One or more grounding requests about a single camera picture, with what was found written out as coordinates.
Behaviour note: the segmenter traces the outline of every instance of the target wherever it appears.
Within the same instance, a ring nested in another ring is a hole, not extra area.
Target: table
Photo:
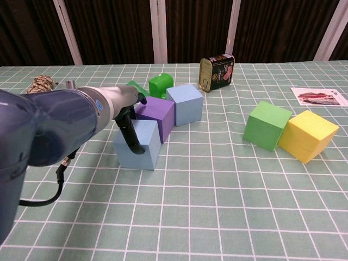
[[[0,88],[20,94],[41,73],[77,86],[145,84],[161,72],[197,86],[199,64],[1,67]],[[348,99],[348,61],[236,64],[230,86],[204,95],[201,122],[175,127],[155,171],[120,168],[111,123],[82,146],[63,194],[18,208],[0,260],[348,260],[348,108],[299,106],[292,86]],[[303,165],[277,147],[242,140],[261,101],[339,125]],[[57,189],[55,167],[30,167],[22,197]]]

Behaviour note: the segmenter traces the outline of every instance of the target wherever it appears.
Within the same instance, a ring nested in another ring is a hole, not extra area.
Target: paper card
[[[348,101],[335,89],[293,87],[291,90],[300,105],[348,107]]]

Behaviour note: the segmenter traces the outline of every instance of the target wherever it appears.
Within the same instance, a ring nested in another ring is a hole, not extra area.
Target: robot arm
[[[146,99],[129,85],[27,95],[0,90],[0,244],[12,227],[28,165],[62,160],[110,120],[134,153],[144,153],[131,122],[137,102]]]

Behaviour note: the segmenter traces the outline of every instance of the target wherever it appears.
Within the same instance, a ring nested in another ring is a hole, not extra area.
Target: green block
[[[273,151],[292,112],[261,101],[249,115],[243,140]]]
[[[150,95],[156,98],[166,99],[166,89],[173,86],[173,78],[168,73],[161,73],[148,81]]]
[[[138,92],[141,92],[142,94],[144,94],[145,97],[150,95],[144,88],[140,87],[139,84],[133,80],[131,80],[129,83],[127,83],[127,85],[131,85],[131,86],[136,87]]]

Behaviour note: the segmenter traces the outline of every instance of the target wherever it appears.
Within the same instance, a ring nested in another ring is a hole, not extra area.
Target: tin can
[[[218,89],[231,83],[234,57],[227,53],[202,58],[200,63],[199,86],[205,92]]]

